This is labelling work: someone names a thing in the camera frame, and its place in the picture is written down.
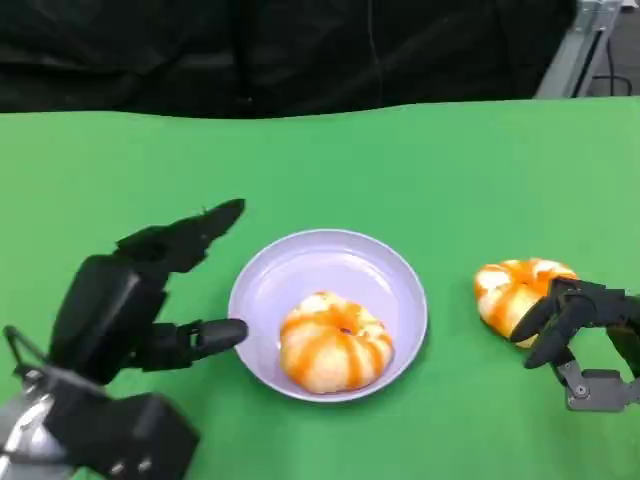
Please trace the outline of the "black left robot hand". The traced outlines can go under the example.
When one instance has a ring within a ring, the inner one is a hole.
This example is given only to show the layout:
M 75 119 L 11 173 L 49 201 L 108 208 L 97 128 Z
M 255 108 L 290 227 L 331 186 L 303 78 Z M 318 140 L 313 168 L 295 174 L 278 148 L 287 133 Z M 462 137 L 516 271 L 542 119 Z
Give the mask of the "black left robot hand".
M 48 352 L 56 366 L 101 385 L 125 368 L 177 370 L 243 342 L 237 318 L 160 323 L 173 274 L 192 271 L 245 209 L 223 202 L 168 225 L 147 226 L 116 243 L 110 254 L 84 260 L 54 322 Z

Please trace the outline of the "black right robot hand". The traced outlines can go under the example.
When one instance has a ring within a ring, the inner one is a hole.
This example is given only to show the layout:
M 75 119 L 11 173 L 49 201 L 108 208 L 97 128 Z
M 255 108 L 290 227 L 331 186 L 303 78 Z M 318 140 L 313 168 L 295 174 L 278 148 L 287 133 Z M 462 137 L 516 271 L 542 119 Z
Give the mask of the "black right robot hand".
M 606 331 L 628 365 L 632 381 L 624 381 L 617 370 L 581 368 L 569 344 L 587 328 Z M 524 366 L 549 365 L 571 411 L 617 413 L 639 402 L 639 298 L 623 289 L 557 277 L 508 339 L 512 343 L 533 340 Z

